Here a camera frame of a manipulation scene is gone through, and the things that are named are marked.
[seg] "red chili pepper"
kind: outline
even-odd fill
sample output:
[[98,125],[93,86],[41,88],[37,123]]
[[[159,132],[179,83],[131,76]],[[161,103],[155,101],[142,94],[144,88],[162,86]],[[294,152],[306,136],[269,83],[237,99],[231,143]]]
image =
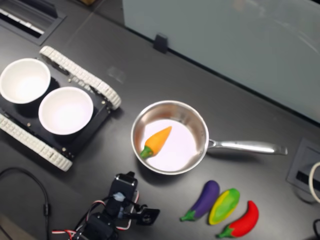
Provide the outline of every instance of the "red chili pepper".
[[256,225],[259,210],[253,201],[248,201],[248,208],[243,217],[226,226],[217,238],[239,238],[249,233]]

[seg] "pan handle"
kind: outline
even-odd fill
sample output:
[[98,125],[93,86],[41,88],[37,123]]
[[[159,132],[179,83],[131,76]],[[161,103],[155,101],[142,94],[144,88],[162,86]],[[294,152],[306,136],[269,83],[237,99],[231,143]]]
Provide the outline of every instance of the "pan handle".
[[209,139],[210,148],[224,148],[259,154],[287,155],[288,150],[285,146],[276,145],[263,141],[214,141]]

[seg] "stainless steel pan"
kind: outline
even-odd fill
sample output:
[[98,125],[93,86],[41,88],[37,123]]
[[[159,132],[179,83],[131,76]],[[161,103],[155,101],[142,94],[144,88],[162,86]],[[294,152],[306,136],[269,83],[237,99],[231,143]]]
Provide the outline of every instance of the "stainless steel pan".
[[[140,152],[153,134],[172,126],[161,151],[142,159]],[[205,121],[191,106],[179,101],[159,101],[146,107],[131,130],[131,144],[136,157],[150,170],[165,174],[185,173],[197,166],[209,148],[226,148],[260,154],[286,155],[287,148],[260,141],[215,141],[209,139]]]

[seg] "black table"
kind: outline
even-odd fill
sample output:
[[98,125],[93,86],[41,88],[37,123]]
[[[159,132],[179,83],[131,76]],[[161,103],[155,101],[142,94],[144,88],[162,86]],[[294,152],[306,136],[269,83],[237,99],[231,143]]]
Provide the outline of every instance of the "black table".
[[[139,202],[161,213],[154,226],[132,225],[120,233],[120,239],[214,239],[214,234],[246,211],[248,200],[257,204],[260,218],[242,239],[312,239],[312,222],[319,217],[320,205],[298,199],[286,177],[302,137],[320,144],[319,128],[171,53],[155,51],[151,43],[92,13],[93,8],[69,0],[56,2],[68,17],[45,45],[105,80],[121,96],[122,104],[67,173],[30,157],[26,147],[0,131],[0,169],[24,167],[43,182],[52,204],[51,228],[73,228],[93,200],[108,194],[115,174],[134,171]],[[39,50],[0,27],[0,71],[14,60],[36,57]],[[121,78],[110,77],[110,68],[122,72]],[[139,112],[160,100],[178,100],[197,109],[215,140],[267,141],[286,145],[289,154],[212,150],[188,173],[154,174],[135,158],[130,132]],[[179,222],[211,179],[222,190],[240,191],[235,212],[216,226],[208,226],[205,217]],[[24,176],[11,175],[0,181],[0,196],[1,212],[37,239],[44,239],[43,196],[38,186]]]

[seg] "plastic vegetable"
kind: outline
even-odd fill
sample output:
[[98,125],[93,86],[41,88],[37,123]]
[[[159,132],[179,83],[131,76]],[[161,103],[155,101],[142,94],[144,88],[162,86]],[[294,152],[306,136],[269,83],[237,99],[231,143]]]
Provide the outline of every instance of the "plastic vegetable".
[[258,222],[259,210],[253,201],[248,201],[248,208],[243,217],[226,226],[217,238],[239,238],[249,233]]
[[209,224],[218,224],[229,217],[236,209],[239,198],[240,193],[235,188],[231,188],[222,193],[212,207],[209,215]]
[[145,141],[144,149],[140,153],[140,156],[143,159],[146,159],[148,157],[157,155],[169,137],[171,129],[172,126],[169,126],[149,137],[147,141]]
[[220,187],[216,181],[208,181],[202,190],[201,195],[195,204],[190,208],[190,210],[181,217],[180,220],[183,221],[196,221],[201,218],[204,214],[209,212],[213,204],[217,200],[220,194]]

